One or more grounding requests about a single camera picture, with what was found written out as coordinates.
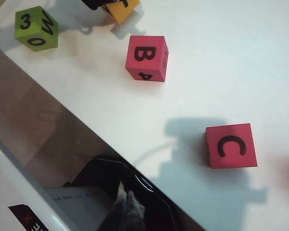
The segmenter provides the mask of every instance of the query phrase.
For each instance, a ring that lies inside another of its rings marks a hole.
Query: printed number
[[[46,41],[42,38],[30,38],[27,40],[27,43],[29,43],[32,46],[41,46],[46,43]]]
[[[144,74],[144,73],[142,73],[142,72],[139,72],[138,75],[141,76],[141,78],[142,78],[143,80],[149,80],[149,79],[152,78],[152,76],[153,76],[153,75],[146,75],[146,74]]]
[[[23,30],[26,30],[30,27],[31,22],[30,22],[30,15],[28,13],[24,14],[23,16],[21,16],[21,20],[24,20],[24,23],[26,23],[26,25],[20,25],[20,28]]]
[[[52,22],[52,20],[49,18],[49,16],[46,14],[45,11],[42,11],[42,13],[43,13],[43,15],[47,18],[47,20],[46,20],[46,19],[42,19],[42,22],[43,22],[44,25],[47,27],[47,29],[44,28],[44,27],[42,27],[42,30],[45,31],[46,33],[50,34],[50,35],[53,35],[53,30],[52,30],[52,29],[50,28],[50,26],[49,26],[49,25],[53,26],[53,22]]]

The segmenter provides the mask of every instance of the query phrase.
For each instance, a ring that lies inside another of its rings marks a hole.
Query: partial red cube
[[[130,37],[125,68],[135,80],[165,82],[167,61],[164,36]]]
[[[206,128],[211,168],[257,167],[250,124]]]

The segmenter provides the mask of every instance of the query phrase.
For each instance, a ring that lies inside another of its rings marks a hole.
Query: white tabletop
[[[37,5],[56,49],[13,38]],[[165,83],[125,70],[131,34],[165,36]],[[0,49],[205,229],[289,230],[289,1],[143,0],[118,26],[80,0],[6,0]],[[258,167],[210,169],[205,128],[238,123]]]

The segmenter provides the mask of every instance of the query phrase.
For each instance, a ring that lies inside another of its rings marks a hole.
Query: cube face
[[[131,36],[125,68],[135,80],[164,82],[168,48],[163,36]]]
[[[139,3],[139,0],[118,1],[103,5],[101,8],[113,16],[117,23],[122,23]]]
[[[256,167],[250,124],[206,129],[211,168]]]
[[[58,46],[58,23],[40,6],[15,13],[15,38],[42,51]]]

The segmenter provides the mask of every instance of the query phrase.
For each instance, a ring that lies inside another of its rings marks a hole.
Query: black object
[[[227,143],[227,142],[230,142],[230,141],[238,143],[238,145],[240,145],[240,154],[241,155],[245,155],[245,153],[246,153],[246,144],[244,143],[244,141],[240,137],[238,137],[238,136],[225,136],[225,137],[221,138],[220,141],[218,141],[218,144],[217,144],[218,154],[221,157],[225,157],[226,156],[225,152],[223,151],[223,145],[225,143]]]
[[[99,186],[115,200],[121,181],[125,190],[133,191],[135,198],[145,206],[144,222],[148,231],[183,230],[175,204],[120,156],[96,156],[72,183],[64,186]]]
[[[91,10],[96,10],[97,8],[99,8],[100,6],[103,6],[105,4],[109,4],[109,3],[114,3],[118,0],[82,0],[83,3],[85,3]],[[128,7],[128,2],[127,0],[120,0],[123,2],[125,7]]]
[[[49,231],[27,205],[14,205],[9,209],[27,231]]]

